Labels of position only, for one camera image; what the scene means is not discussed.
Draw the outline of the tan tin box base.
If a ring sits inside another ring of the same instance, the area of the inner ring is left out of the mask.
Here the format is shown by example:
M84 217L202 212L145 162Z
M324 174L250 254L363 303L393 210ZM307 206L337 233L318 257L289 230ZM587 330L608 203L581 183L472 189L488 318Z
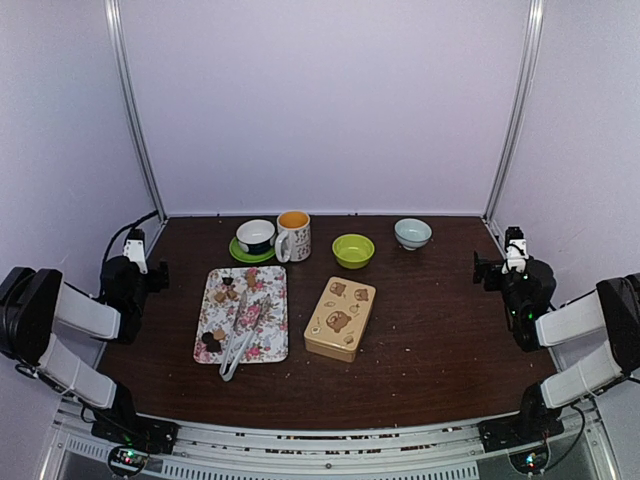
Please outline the tan tin box base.
M371 315L365 302L320 301L304 331L305 348L311 353L352 363Z

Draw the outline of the silver metal tongs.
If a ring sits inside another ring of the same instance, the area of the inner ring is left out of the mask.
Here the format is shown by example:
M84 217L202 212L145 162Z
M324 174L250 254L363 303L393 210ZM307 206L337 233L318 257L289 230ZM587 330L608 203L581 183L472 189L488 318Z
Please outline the silver metal tongs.
M271 308L271 295L268 294L259 300L257 306L258 313L250 323L247 332L240 335L238 333L238 329L240 327L241 320L249 310L248 292L245 290L240 297L236 316L231 326L228 345L224 351L219 368L219 376L224 382L230 382L233 379L235 371L239 366L247 347L253 339L259 322L266 314L269 313Z

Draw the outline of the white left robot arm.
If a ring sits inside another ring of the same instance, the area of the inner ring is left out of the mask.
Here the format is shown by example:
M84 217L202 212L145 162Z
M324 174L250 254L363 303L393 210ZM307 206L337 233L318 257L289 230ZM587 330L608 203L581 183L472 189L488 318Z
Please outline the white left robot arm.
M119 232L123 250L104 255L97 296L73 286L57 269L17 266L7 274L1 282L1 353L18 372L90 410L93 435L156 448L172 441L176 426L141 416L122 382L100 373L61 337L76 332L130 345L141 330L148 296L168 287L167 264L147 263L144 231L132 224Z

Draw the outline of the bear print tin lid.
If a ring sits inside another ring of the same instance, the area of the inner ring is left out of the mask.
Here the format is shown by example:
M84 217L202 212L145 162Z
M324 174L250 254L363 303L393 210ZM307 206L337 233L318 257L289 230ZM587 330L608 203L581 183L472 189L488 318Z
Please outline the bear print tin lid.
M307 351L352 363L359 352L376 288L330 277L304 331Z

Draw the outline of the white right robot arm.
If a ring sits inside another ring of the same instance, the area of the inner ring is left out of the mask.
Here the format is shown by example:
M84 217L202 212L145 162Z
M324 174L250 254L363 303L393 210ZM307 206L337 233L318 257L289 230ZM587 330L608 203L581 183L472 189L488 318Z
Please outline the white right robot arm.
M508 331L524 352L590 341L573 363L528 386L518 411L485 420L485 450L538 442L563 432L562 410L632 377L639 368L639 276L599 281L587 293L555 307L552 267L532 256L517 226L504 233L499 260L474 258L473 281L500 294Z

